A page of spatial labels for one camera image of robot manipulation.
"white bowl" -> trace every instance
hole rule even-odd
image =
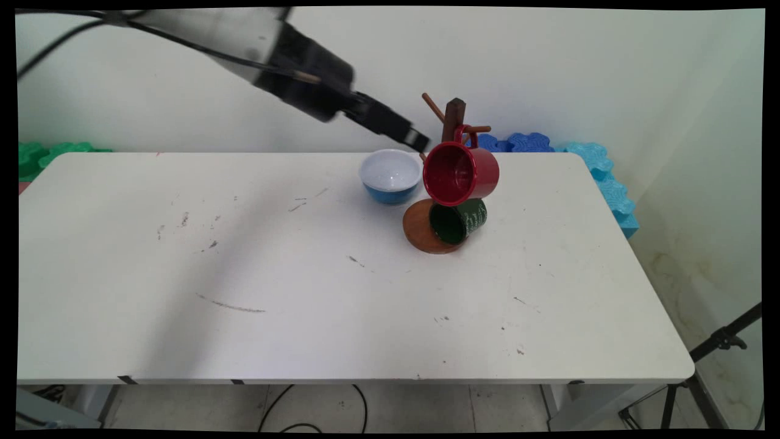
[[[423,179],[423,161],[419,155],[398,149],[372,152],[360,165],[360,180],[379,202],[405,201]]]

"wooden mug tree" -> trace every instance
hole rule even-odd
[[[463,125],[463,117],[466,115],[466,103],[459,98],[454,98],[447,102],[445,112],[442,113],[433,102],[433,99],[428,96],[428,93],[423,93],[423,100],[431,107],[436,117],[444,125],[441,129],[441,141],[456,141],[455,129],[458,125]],[[490,130],[489,126],[467,127],[463,131],[463,139],[458,140],[466,143],[469,133],[489,133]],[[421,152],[420,158],[425,161],[425,154]],[[447,244],[436,236],[428,216],[433,204],[434,201],[427,198],[412,204],[406,210],[406,213],[403,214],[403,232],[406,235],[406,239],[417,249],[426,253],[444,255],[445,253],[454,252],[466,240],[460,244]]]

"black cable on floor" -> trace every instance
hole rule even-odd
[[[761,424],[764,422],[764,403],[766,400],[761,402],[761,414],[758,416],[758,423],[755,427],[753,427],[753,430],[758,430],[761,428]]]
[[[262,433],[263,425],[265,425],[265,420],[268,418],[268,415],[271,413],[271,410],[274,409],[274,406],[277,402],[279,402],[280,399],[282,399],[282,396],[287,393],[288,390],[292,389],[295,384],[290,384],[287,386],[287,388],[279,394],[279,396],[276,397],[276,399],[271,403],[271,405],[268,407],[268,410],[265,411],[265,414],[263,415],[263,419],[260,421],[260,426],[257,428],[258,433]],[[355,384],[352,385],[352,387],[355,388],[358,394],[360,394],[360,399],[363,400],[363,428],[360,429],[361,433],[366,432],[366,425],[368,424],[368,404],[366,403],[366,397],[363,395],[363,392],[360,390],[360,387],[357,387]],[[322,433],[322,430],[317,428],[317,426],[310,424],[310,423],[297,423],[293,424],[289,427],[286,427],[284,430],[280,431],[279,433],[285,433],[288,430],[292,430],[295,427],[309,427],[312,429],[315,429],[318,433]]]

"floor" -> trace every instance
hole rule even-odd
[[[107,428],[257,431],[285,385],[120,386]],[[546,431],[547,412],[535,385],[362,384],[367,433]],[[658,428],[665,391],[631,409],[641,426]],[[672,428],[705,428],[687,391],[678,392]],[[280,399],[263,431],[311,423],[323,432],[360,432],[363,403],[350,385],[299,385]],[[594,430],[624,430],[615,414]],[[291,432],[311,432],[297,427]]]

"bowl rim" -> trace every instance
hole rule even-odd
[[[405,157],[404,160],[410,160],[411,162],[415,163],[415,166],[417,166],[417,178],[414,180],[414,183],[406,187],[401,187],[401,188],[394,187],[393,189],[375,187],[372,184],[366,183],[366,180],[363,178],[363,170],[365,169],[366,162],[368,162],[368,159],[370,159],[374,155],[387,155],[387,154],[403,156]],[[420,181],[423,179],[423,162],[422,160],[420,160],[420,157],[418,155],[415,155],[411,152],[405,152],[405,151],[401,151],[400,149],[393,149],[393,148],[379,149],[377,151],[370,153],[365,159],[363,159],[362,163],[360,164],[360,169],[357,171],[357,174],[358,177],[360,177],[360,181],[363,182],[363,184],[370,187],[371,189],[374,189],[375,191],[388,192],[388,193],[407,191],[410,188],[417,186],[420,183]]]

